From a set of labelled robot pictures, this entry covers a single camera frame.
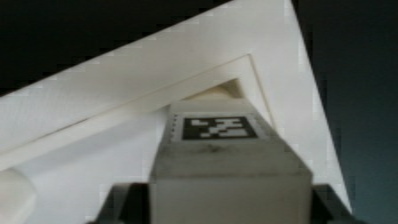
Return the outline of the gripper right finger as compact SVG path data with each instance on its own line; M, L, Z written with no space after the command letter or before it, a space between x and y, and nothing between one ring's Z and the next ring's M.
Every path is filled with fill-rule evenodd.
M349 212L333 187L328 184L313 186L312 224L354 224L356 218Z

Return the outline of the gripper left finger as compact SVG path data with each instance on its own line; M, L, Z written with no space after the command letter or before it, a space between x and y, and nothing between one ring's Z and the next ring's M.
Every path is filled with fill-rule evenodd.
M113 186L97 219L88 224L152 224L146 183Z

